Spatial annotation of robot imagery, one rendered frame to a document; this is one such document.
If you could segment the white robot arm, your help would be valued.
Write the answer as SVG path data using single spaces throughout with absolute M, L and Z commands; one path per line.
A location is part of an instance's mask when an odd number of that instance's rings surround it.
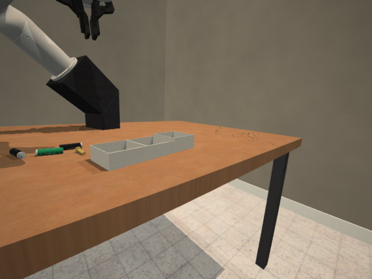
M 60 80 L 77 63 L 69 58 L 32 20 L 10 6 L 14 0 L 0 0 L 0 33 Z

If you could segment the green aa battery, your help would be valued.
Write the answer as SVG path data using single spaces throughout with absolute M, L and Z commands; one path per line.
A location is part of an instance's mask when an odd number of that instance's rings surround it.
M 36 156 L 55 155 L 63 153 L 63 148 L 36 149 Z

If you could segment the black battery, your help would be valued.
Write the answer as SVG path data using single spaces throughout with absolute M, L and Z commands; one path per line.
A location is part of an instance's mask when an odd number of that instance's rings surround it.
M 69 150 L 69 149 L 75 149 L 76 147 L 83 147 L 82 143 L 73 143 L 73 144 L 64 144 L 59 145 L 60 148 L 63 148 L 63 150 Z
M 26 157 L 26 153 L 24 153 L 24 152 L 22 152 L 22 151 L 20 151 L 20 150 L 18 150 L 18 149 L 15 149 L 15 148 L 11 149 L 11 150 L 9 151 L 9 153 L 10 153 L 11 155 L 13 155 L 13 156 L 19 158 L 19 159 L 23 159 L 23 158 Z

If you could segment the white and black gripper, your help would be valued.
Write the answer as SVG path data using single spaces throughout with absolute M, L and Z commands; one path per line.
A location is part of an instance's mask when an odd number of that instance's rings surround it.
M 81 33 L 84 33 L 85 39 L 96 40 L 100 35 L 98 19 L 104 14 L 112 14 L 115 9 L 112 0 L 56 0 L 64 5 L 67 5 L 79 18 Z M 102 2 L 105 2 L 103 5 Z M 90 25 L 88 15 L 84 11 L 84 7 L 91 8 Z M 90 33 L 91 28 L 91 33 Z

